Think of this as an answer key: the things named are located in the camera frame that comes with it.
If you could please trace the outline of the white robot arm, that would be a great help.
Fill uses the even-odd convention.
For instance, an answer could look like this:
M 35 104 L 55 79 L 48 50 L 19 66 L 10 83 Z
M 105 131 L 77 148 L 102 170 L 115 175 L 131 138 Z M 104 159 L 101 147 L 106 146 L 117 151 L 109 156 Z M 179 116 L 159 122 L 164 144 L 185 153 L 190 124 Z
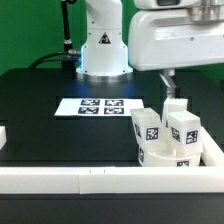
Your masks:
M 124 42 L 121 0 L 85 0 L 81 78 L 115 81 L 133 70 L 158 70 L 174 98 L 177 68 L 224 62 L 224 0 L 133 1 L 138 12 Z

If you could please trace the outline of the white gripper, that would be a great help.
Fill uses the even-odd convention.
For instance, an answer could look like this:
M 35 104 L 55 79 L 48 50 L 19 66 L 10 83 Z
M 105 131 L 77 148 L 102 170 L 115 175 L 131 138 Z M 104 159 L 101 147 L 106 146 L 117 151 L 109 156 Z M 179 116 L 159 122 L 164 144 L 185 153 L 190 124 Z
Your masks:
M 174 98 L 174 68 L 224 62 L 224 0 L 134 0 L 129 61 L 157 70 Z

